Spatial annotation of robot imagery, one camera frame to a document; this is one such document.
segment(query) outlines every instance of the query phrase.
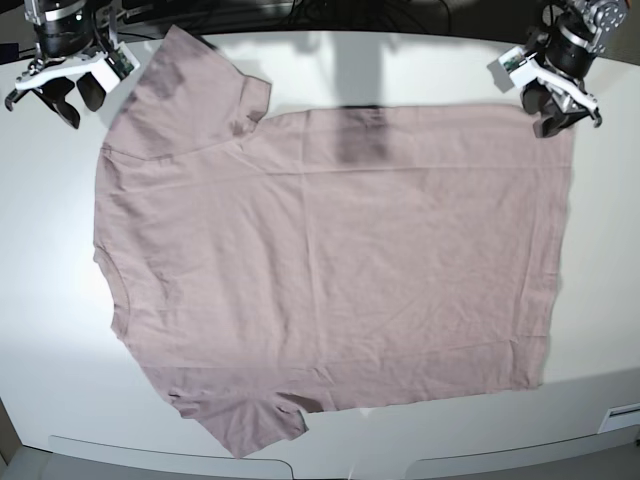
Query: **white table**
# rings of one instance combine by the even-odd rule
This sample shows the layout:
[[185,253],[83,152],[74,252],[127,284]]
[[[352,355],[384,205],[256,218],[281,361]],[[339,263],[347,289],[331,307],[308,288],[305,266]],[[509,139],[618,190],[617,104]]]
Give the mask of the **white table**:
[[[486,65],[508,46],[398,34],[212,36],[244,73],[273,83],[269,115],[336,105],[517,103]],[[132,46],[146,64],[159,42]],[[25,63],[0,67],[2,98]],[[33,95],[0,109],[0,396],[23,443],[51,435],[227,457],[146,382],[111,332],[112,302],[92,261],[98,149],[137,75],[79,131]],[[598,60],[588,76],[604,125],[578,127],[562,281],[546,385],[535,392],[314,414],[310,431],[251,458],[297,478],[402,478],[418,459],[566,440],[605,410],[640,402],[640,67]]]

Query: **gray floor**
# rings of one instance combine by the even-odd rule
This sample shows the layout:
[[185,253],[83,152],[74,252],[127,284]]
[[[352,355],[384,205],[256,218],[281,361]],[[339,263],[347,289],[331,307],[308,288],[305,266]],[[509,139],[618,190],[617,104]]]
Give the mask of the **gray floor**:
[[[227,480],[179,475],[74,459],[23,447],[2,480]],[[446,477],[446,480],[639,480],[640,448],[634,444],[526,468]]]

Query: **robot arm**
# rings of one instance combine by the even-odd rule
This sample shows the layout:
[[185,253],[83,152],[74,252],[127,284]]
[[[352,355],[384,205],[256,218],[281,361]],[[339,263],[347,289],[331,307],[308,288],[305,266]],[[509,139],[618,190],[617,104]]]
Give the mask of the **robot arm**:
[[[35,56],[5,99],[14,104],[28,92],[74,128],[80,114],[65,101],[78,87],[91,111],[107,93],[140,64],[124,43],[118,43],[115,10],[110,0],[25,0],[25,18],[34,25]],[[68,76],[81,74],[75,83]]]
[[552,13],[551,24],[543,23],[543,6],[527,45],[499,58],[514,85],[522,88],[525,111],[541,115],[536,136],[552,137],[585,117],[601,125],[598,101],[587,93],[584,78],[625,19],[629,1],[552,0],[547,5],[561,12],[555,21]]

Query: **pink t-shirt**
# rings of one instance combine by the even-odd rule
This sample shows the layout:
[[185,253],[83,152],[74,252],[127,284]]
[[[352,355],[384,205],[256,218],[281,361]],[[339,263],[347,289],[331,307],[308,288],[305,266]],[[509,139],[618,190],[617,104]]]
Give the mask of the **pink t-shirt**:
[[537,387],[572,133],[269,91],[174,27],[102,147],[95,258],[162,398],[241,457],[301,410]]

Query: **white panel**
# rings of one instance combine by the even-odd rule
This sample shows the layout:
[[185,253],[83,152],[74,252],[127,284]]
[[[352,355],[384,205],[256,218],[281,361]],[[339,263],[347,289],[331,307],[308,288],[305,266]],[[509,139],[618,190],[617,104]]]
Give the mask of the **white panel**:
[[49,446],[53,453],[60,455],[146,470],[231,478],[293,479],[291,467],[278,460],[236,460],[176,455],[80,442],[62,437],[50,437]]
[[640,425],[640,403],[624,407],[610,408],[604,416],[598,433]]
[[637,434],[637,428],[627,428],[604,435],[591,435],[566,442],[486,455],[421,460],[409,467],[405,478],[414,480],[452,477],[555,462],[632,443]]

